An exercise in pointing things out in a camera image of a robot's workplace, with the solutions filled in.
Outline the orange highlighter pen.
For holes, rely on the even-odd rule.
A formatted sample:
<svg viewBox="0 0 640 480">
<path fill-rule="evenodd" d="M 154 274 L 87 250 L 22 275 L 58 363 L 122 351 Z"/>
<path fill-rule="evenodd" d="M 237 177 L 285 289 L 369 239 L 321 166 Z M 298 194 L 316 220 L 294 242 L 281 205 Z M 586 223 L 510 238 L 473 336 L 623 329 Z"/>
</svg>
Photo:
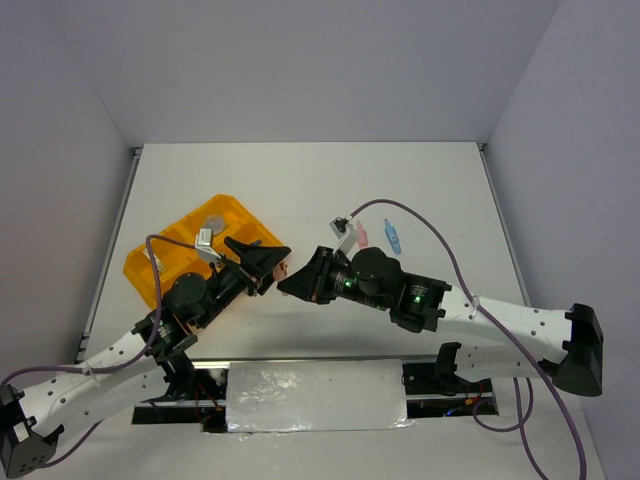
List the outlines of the orange highlighter pen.
<svg viewBox="0 0 640 480">
<path fill-rule="evenodd" d="M 288 264 L 285 260 L 279 262 L 273 269 L 273 278 L 276 282 L 283 281 L 288 276 Z"/>
</svg>

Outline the pink highlighter pen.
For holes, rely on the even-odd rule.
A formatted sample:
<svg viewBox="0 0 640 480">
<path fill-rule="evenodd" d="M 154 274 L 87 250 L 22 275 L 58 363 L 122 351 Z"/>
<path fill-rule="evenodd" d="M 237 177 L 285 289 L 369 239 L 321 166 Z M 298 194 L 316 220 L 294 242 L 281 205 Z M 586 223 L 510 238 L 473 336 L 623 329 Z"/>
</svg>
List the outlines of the pink highlighter pen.
<svg viewBox="0 0 640 480">
<path fill-rule="evenodd" d="M 367 232 L 360 220 L 356 221 L 357 244 L 360 250 L 369 247 Z"/>
</svg>

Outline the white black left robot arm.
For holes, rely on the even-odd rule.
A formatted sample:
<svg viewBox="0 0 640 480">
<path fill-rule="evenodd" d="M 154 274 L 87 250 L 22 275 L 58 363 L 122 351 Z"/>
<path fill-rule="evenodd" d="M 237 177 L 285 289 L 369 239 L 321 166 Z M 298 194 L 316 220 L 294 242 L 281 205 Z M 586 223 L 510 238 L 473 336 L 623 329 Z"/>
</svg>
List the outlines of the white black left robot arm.
<svg viewBox="0 0 640 480">
<path fill-rule="evenodd" d="M 140 402 L 182 399 L 196 385 L 186 351 L 197 331 L 211 324 L 237 297 L 265 294 L 287 246 L 245 244 L 230 237 L 229 255 L 213 254 L 211 273 L 179 275 L 156 292 L 156 307 L 120 339 L 77 365 L 36 366 L 49 379 L 18 389 L 1 383 L 1 465 L 9 479 L 61 462 L 58 448 L 81 444 L 108 417 Z"/>
</svg>

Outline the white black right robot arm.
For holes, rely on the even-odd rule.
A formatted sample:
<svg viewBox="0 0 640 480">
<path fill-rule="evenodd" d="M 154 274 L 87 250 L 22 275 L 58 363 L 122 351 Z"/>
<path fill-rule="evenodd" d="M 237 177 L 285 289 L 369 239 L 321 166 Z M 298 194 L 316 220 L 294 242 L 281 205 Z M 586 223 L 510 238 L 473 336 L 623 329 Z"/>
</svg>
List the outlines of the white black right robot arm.
<svg viewBox="0 0 640 480">
<path fill-rule="evenodd" d="M 278 288 L 317 305 L 342 298 L 385 311 L 392 323 L 412 333 L 452 335 L 440 346 L 434 369 L 436 383 L 446 391 L 491 377 L 538 373 L 573 395 L 597 397 L 603 390 L 604 334 L 588 305 L 545 310 L 473 296 L 403 271 L 377 247 L 353 258 L 319 247 Z"/>
</svg>

